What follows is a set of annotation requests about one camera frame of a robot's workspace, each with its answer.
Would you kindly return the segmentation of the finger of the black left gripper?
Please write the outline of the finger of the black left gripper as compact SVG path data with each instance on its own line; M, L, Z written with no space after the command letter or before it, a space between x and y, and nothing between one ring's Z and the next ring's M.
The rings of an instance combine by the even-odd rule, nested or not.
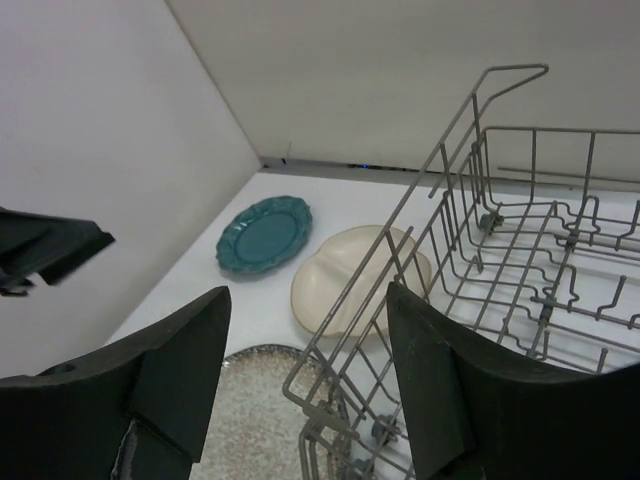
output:
M55 286L114 242L93 221L3 208L1 294L26 296L33 275Z

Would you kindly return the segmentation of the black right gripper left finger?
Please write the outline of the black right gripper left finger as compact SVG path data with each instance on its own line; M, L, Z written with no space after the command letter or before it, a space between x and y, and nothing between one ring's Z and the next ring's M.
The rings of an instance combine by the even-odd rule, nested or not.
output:
M216 287L105 347L2 379L2 478L188 478L202 457L231 309L228 288Z

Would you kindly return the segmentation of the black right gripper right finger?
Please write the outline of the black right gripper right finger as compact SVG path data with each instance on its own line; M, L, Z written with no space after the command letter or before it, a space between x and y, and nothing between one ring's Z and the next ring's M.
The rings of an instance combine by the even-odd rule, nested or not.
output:
M590 375L511 351L406 287L387 289L420 479L635 479L639 368Z

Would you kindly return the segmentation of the speckled brown round plate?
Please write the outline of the speckled brown round plate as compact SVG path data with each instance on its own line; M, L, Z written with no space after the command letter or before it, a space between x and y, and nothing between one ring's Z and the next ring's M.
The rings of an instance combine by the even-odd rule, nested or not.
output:
M252 346L224 359L202 458L192 479L301 479L308 420L282 386L302 351Z

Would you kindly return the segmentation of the teal scalloped plate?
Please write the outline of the teal scalloped plate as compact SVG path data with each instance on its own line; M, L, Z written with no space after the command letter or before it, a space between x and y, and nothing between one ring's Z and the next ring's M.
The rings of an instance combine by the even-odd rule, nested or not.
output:
M259 275L294 258L307 244L313 227L308 203L295 196L263 199L240 213L216 243L221 270Z

